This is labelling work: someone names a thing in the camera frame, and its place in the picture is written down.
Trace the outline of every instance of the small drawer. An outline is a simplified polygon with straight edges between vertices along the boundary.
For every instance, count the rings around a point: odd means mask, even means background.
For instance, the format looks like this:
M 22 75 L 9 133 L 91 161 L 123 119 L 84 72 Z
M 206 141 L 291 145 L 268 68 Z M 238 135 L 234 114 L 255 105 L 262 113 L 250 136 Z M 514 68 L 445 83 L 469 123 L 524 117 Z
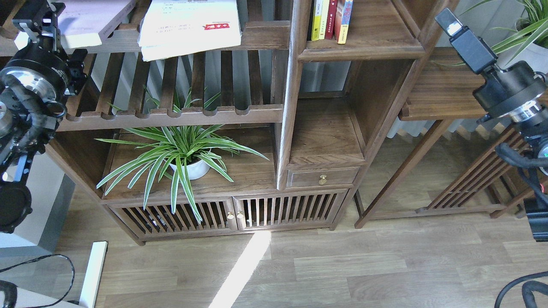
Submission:
M 287 187 L 323 186 L 352 184 L 359 167 L 333 168 L 328 170 L 290 170 L 287 176 Z

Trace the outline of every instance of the wooden cabinet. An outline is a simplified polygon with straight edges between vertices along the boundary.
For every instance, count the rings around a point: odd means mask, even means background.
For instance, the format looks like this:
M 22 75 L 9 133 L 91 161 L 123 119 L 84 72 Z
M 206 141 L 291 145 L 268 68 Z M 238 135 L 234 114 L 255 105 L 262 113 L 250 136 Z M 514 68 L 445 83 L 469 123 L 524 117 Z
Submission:
M 106 204 L 107 211 L 138 243 L 179 237 L 216 236 L 254 230 L 292 230 L 332 225 L 347 190 L 197 199 L 203 221 L 188 203 L 175 212 L 165 202 Z
M 221 103 L 215 109 L 172 109 L 178 58 L 163 65 L 161 106 L 146 111 L 143 84 L 150 65 L 139 55 L 126 110 L 110 105 L 124 58 L 139 51 L 139 22 L 150 1 L 139 0 L 130 22 L 106 42 L 90 47 L 86 68 L 93 69 L 94 53 L 110 53 L 101 91 L 89 80 L 83 93 L 67 102 L 67 115 L 47 146 L 47 152 L 138 243 L 180 236 L 209 236 L 254 230 L 334 228 L 363 181 L 391 124 L 400 112 L 441 29 L 434 16 L 457 0 L 355 0 L 347 43 L 307 41 L 311 0 L 276 0 L 273 20 L 263 21 L 260 0 L 247 0 L 249 22 L 242 44 L 222 50 Z M 10 0 L 13 14 L 22 0 Z M 15 53 L 9 14 L 0 14 L 0 56 Z M 271 76 L 265 76 L 258 57 L 271 49 Z M 232 51 L 248 53 L 251 103 L 234 102 Z M 193 99 L 204 98 L 204 53 L 192 57 Z M 341 91 L 301 93 L 305 62 L 352 61 Z M 270 97 L 262 79 L 271 79 Z M 132 190 L 118 185 L 108 195 L 99 180 L 137 151 L 95 138 L 134 138 L 123 128 L 228 124 L 222 133 L 266 155 L 269 161 L 242 154 L 226 159 L 234 183 L 213 172 L 192 182 L 205 221 L 193 220 L 188 207 L 171 213 L 169 187 L 160 182 L 150 194 L 151 206 L 141 207 L 142 183 Z M 180 190 L 179 200 L 185 200 Z

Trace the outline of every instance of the book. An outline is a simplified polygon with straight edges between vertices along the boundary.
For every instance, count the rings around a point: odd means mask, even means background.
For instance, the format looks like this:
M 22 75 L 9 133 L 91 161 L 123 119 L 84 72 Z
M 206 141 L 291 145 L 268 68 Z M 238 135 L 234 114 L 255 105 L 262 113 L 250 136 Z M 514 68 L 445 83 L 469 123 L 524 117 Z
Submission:
M 145 61 L 241 43 L 236 0 L 152 0 L 138 39 Z
M 323 0 L 315 0 L 314 1 L 314 18 L 312 21 L 312 40 L 317 41 L 319 40 L 319 24 L 322 20 L 322 6 L 323 6 Z
M 327 14 L 329 9 L 330 0 L 323 0 L 322 3 L 322 17 L 319 22 L 319 38 L 326 38 L 326 29 L 327 29 Z
M 329 8 L 327 12 L 327 29 L 326 39 L 333 38 L 333 30 L 335 28 L 335 14 L 337 13 L 337 0 L 329 0 Z
M 337 13 L 335 14 L 335 39 L 337 44 L 345 44 L 352 13 L 353 0 L 338 0 Z
M 135 0 L 59 2 L 66 6 L 58 17 L 61 45 L 69 49 L 101 45 L 135 7 Z M 28 35 L 20 32 L 15 44 L 21 49 L 27 43 Z

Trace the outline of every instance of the slatted cabinet door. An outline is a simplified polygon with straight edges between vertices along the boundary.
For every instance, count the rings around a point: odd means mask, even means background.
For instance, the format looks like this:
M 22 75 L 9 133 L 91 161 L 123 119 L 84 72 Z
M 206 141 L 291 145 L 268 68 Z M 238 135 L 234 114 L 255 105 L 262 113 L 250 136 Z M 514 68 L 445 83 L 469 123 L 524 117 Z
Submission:
M 171 205 L 149 202 L 142 204 L 109 204 L 109 208 L 141 241 L 167 237 L 217 235 L 237 231 L 232 198 L 214 201 L 197 201 L 203 218 L 198 222 L 188 203 L 177 204 L 175 213 Z
M 303 229 L 333 223 L 348 190 L 234 197 L 240 230 Z

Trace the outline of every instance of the brass knob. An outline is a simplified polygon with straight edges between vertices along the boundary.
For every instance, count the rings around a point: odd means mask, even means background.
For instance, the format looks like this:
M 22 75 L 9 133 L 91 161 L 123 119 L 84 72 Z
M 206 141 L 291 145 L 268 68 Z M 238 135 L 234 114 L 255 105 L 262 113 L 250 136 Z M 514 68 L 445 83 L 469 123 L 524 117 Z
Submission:
M 319 176 L 319 182 L 318 182 L 320 185 L 324 185 L 325 183 L 327 183 L 327 175 L 320 175 Z

